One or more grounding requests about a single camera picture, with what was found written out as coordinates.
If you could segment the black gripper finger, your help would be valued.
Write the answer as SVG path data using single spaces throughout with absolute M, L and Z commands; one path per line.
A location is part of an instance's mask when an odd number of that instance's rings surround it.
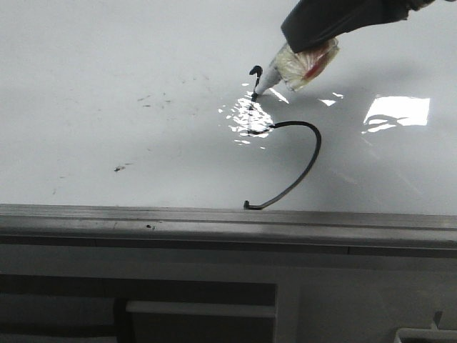
M 390 24 L 408 18 L 430 1 L 303 0 L 281 25 L 286 42 L 299 53 L 340 34 L 366 26 Z

